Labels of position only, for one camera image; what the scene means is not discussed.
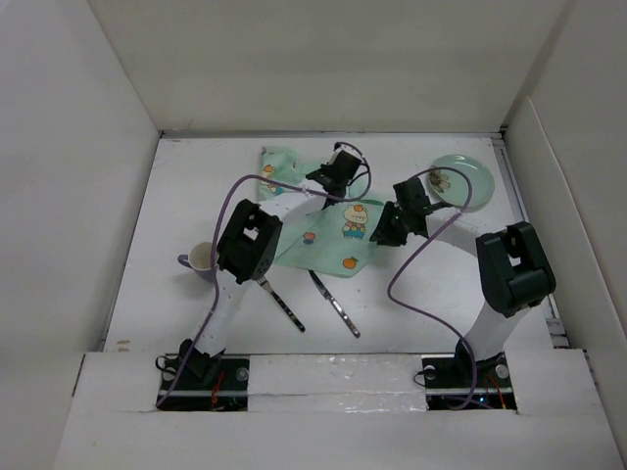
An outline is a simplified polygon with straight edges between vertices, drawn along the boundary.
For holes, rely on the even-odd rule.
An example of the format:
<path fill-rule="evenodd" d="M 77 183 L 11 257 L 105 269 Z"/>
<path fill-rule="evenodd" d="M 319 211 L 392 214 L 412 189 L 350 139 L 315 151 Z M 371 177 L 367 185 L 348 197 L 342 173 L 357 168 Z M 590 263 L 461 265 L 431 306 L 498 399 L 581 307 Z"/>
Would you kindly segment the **green cartoon print cloth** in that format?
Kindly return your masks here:
<path fill-rule="evenodd" d="M 320 162 L 304 161 L 289 147 L 266 146 L 261 151 L 260 176 L 302 186 Z M 369 241 L 384 204 L 369 197 L 351 203 L 315 208 L 294 221 L 284 222 L 274 263 L 350 278 L 371 262 L 378 246 Z"/>

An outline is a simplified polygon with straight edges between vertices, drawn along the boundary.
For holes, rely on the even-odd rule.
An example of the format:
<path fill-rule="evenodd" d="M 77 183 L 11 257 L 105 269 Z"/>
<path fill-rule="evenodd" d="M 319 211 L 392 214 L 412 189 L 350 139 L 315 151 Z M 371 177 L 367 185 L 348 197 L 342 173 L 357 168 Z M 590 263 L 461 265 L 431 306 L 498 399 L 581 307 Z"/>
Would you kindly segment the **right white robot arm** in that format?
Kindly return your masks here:
<path fill-rule="evenodd" d="M 499 226 L 444 203 L 430 202 L 419 178 L 394 186 L 396 200 L 385 204 L 370 240 L 401 247 L 410 234 L 440 240 L 477 259 L 484 305 L 458 342 L 456 379 L 476 385 L 489 371 L 487 360 L 505 343 L 529 309 L 555 291 L 553 270 L 533 225 Z"/>

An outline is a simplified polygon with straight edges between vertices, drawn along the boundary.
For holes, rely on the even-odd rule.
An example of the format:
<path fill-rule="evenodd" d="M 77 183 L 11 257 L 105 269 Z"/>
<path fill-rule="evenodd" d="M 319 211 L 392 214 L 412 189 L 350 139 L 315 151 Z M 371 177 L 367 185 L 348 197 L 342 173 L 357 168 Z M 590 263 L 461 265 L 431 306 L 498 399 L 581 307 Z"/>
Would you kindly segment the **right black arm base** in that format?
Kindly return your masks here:
<path fill-rule="evenodd" d="M 421 356 L 413 382 L 425 392 L 429 411 L 517 410 L 506 355 L 503 352 L 472 365 L 458 343 L 451 353 Z"/>

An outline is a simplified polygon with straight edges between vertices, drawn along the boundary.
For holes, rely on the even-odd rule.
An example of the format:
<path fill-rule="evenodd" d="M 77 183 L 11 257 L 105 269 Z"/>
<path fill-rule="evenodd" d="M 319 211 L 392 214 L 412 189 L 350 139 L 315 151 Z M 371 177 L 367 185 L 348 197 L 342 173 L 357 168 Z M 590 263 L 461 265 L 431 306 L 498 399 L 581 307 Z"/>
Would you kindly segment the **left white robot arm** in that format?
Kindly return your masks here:
<path fill-rule="evenodd" d="M 225 350 L 234 314 L 248 288 L 261 281 L 271 268 L 283 225 L 333 203 L 361 199 L 362 195 L 350 198 L 347 193 L 362 166 L 370 175 L 362 152 L 350 143 L 337 142 L 330 160 L 306 174 L 299 184 L 250 174 L 241 177 L 229 190 L 217 218 L 214 240 L 201 243 L 189 254 L 177 258 L 178 263 L 213 284 L 215 289 L 207 316 L 179 347 L 179 357 L 185 364 L 184 376 L 192 385 L 204 389 L 216 381 L 217 361 Z M 230 199 L 239 185 L 249 179 L 281 188 L 283 192 L 260 203 L 244 199 L 235 206 L 230 219 L 225 220 Z"/>

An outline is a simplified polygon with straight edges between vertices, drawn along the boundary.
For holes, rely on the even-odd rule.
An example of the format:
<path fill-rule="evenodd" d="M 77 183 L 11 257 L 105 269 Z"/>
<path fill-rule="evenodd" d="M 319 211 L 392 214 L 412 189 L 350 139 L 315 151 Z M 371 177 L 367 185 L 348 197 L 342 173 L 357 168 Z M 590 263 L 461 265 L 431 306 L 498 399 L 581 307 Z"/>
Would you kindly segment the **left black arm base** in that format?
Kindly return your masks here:
<path fill-rule="evenodd" d="M 156 408 L 161 411 L 239 412 L 248 409 L 250 358 L 246 355 L 210 357 L 194 350 L 187 339 L 177 354 L 163 354 L 155 366 L 161 373 Z"/>

